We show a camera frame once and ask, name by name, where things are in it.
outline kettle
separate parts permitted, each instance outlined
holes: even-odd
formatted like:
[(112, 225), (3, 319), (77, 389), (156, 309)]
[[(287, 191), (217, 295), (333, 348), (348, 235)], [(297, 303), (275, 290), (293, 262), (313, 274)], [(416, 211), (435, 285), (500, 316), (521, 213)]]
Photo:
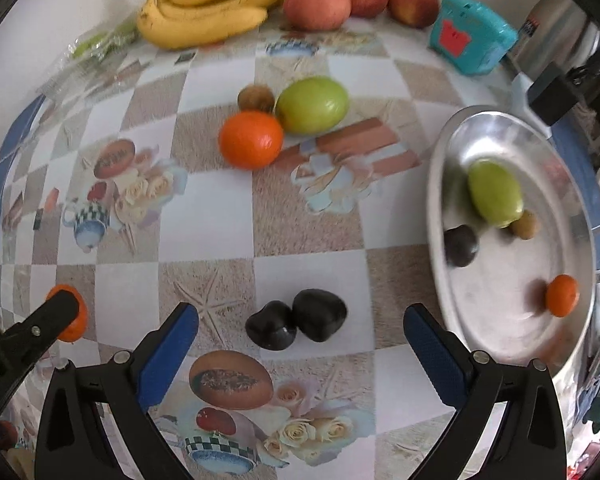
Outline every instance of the kettle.
[(600, 73), (600, 28), (578, 0), (540, 0), (508, 57), (532, 80), (553, 62), (581, 84)]

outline rose print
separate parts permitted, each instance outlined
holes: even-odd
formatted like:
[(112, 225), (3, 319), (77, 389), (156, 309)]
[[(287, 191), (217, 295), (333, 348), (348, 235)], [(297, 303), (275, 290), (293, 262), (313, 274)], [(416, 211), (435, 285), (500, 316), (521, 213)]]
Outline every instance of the rose print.
[(142, 176), (139, 176), (125, 189), (125, 201), (131, 206), (135, 205), (136, 202), (139, 202), (145, 198), (148, 187), (148, 180)]
[(335, 418), (318, 418), (311, 425), (315, 428), (316, 440), (337, 442), (351, 438), (354, 431), (353, 421), (346, 415)]
[(315, 440), (315, 428), (308, 418), (292, 418), (280, 430), (280, 442), (289, 447), (300, 447), (307, 440)]
[(294, 417), (303, 416), (314, 407), (315, 394), (319, 390), (320, 383), (315, 378), (287, 380), (276, 387), (271, 403), (288, 408)]
[(327, 400), (305, 415), (316, 430), (316, 440), (327, 447), (345, 447), (374, 433), (374, 414), (350, 400)]
[(146, 217), (147, 209), (132, 207), (126, 200), (116, 202), (116, 215), (123, 224), (139, 224)]
[(256, 441), (256, 449), (258, 450), (258, 458), (262, 461), (264, 465), (269, 465), (271, 467), (277, 468), (282, 468), (289, 465), (289, 462), (274, 457), (267, 450), (267, 448), (264, 447), (264, 444), (259, 440)]
[(145, 148), (143, 150), (140, 150), (140, 152), (136, 153), (136, 158), (134, 159), (134, 167), (140, 173), (144, 173), (151, 167), (151, 164), (154, 161), (154, 157), (155, 155), (157, 155), (157, 153), (157, 146), (154, 149)]
[(283, 460), (289, 455), (288, 447), (280, 442), (278, 436), (270, 436), (263, 443), (264, 449), (274, 458)]
[(173, 175), (165, 171), (162, 175), (154, 176), (146, 189), (146, 197), (150, 200), (169, 196), (173, 193)]

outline starfish print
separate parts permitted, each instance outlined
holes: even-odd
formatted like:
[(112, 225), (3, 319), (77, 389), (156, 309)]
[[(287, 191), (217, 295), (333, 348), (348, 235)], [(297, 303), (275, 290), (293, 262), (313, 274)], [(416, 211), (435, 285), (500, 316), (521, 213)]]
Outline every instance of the starfish print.
[(82, 168), (85, 170), (92, 170), (93, 169), (93, 162), (91, 162), (88, 158), (86, 158), (85, 156), (82, 158)]
[(18, 300), (20, 301), (20, 306), (22, 307), (22, 287), (20, 286), (20, 282), (15, 283), (16, 290), (18, 292)]
[(358, 115), (361, 120), (369, 117), (378, 117), (382, 122), (387, 123), (389, 121), (389, 115), (391, 113), (392, 101), (385, 101), (380, 105), (379, 108), (374, 107), (373, 110), (368, 110), (368, 105), (364, 102), (357, 103), (353, 102), (351, 104), (351, 110), (353, 113)]
[(213, 293), (216, 291), (216, 285), (218, 283), (218, 268), (214, 269), (214, 272), (211, 274), (208, 282), (205, 285), (205, 290), (200, 296), (196, 292), (192, 292), (185, 288), (181, 283), (174, 282), (173, 285), (181, 296), (183, 296), (190, 304), (196, 307), (198, 311), (198, 316), (200, 317), (200, 321), (204, 322), (209, 330), (211, 330), (212, 335), (218, 339), (220, 344), (227, 348), (228, 344), (224, 336), (219, 329), (219, 321), (216, 317), (216, 312), (222, 310), (224, 308), (229, 308), (232, 306), (237, 306), (243, 302), (242, 299), (230, 299), (230, 300), (215, 300), (212, 301)]
[(333, 383), (336, 380), (336, 377), (340, 374), (340, 372), (341, 372), (340, 365), (338, 365), (338, 364), (334, 365), (333, 368), (331, 369), (331, 372), (329, 373), (329, 375), (327, 377), (327, 380), (324, 381), (322, 388), (315, 395), (315, 398), (318, 401), (324, 402), (325, 400), (337, 400), (337, 399), (351, 400), (352, 398), (357, 397), (361, 394), (361, 392), (358, 388), (342, 390), (339, 393), (336, 393), (334, 391)]
[(89, 94), (87, 94), (87, 97), (85, 97), (85, 99), (97, 97), (98, 94), (100, 94), (101, 92), (112, 88), (114, 84), (117, 84), (120, 87), (122, 85), (127, 84), (127, 79), (135, 75), (141, 74), (144, 71), (144, 69), (148, 66), (148, 63), (141, 64), (140, 61), (136, 59), (133, 63), (126, 66), (120, 71), (118, 71), (117, 69), (109, 70), (104, 74), (102, 83), (96, 86), (96, 88), (94, 88), (93, 90), (91, 90)]
[(280, 78), (282, 80), (289, 80), (293, 82), (314, 75), (311, 67), (306, 66), (307, 62), (307, 58), (301, 57), (296, 61), (290, 71), (285, 66), (277, 66), (272, 64), (270, 67), (277, 73), (276, 79)]
[(424, 460), (427, 453), (422, 452), (420, 449), (413, 449), (413, 447), (405, 446), (399, 442), (394, 442), (395, 449), (408, 458), (415, 458), (418, 463)]
[(380, 117), (382, 122), (388, 124), (389, 126), (392, 126), (397, 132), (400, 132), (404, 128), (413, 127), (414, 122), (416, 122), (416, 120), (413, 118), (401, 118), (399, 122), (397, 120), (392, 120), (392, 115), (394, 114), (394, 111), (397, 112), (398, 110), (395, 107), (395, 101), (391, 100), (384, 104), (378, 116)]

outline silver plate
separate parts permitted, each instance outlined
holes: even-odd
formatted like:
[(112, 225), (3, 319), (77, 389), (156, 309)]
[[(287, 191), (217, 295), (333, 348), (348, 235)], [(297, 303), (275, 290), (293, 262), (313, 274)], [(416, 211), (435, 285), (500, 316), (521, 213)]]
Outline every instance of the silver plate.
[[(541, 223), (532, 240), (489, 227), (471, 203), (466, 171), (488, 158), (508, 168), (525, 208)], [(452, 268), (443, 232), (460, 224), (480, 240), (475, 260)], [(455, 114), (442, 129), (429, 169), (427, 230), (436, 290), (446, 326), (470, 350), (496, 361), (545, 361), (556, 376), (582, 342), (594, 299), (594, 253), (589, 220), (571, 173), (550, 143), (519, 119), (485, 107)], [(580, 301), (559, 319), (544, 308), (546, 284), (570, 274)]]

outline teal box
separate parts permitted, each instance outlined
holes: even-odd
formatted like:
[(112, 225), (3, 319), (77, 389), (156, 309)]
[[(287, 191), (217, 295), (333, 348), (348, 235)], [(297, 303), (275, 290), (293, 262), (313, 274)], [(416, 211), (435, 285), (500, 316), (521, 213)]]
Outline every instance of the teal box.
[(487, 74), (518, 40), (518, 32), (475, 0), (442, 0), (430, 46), (465, 75)]

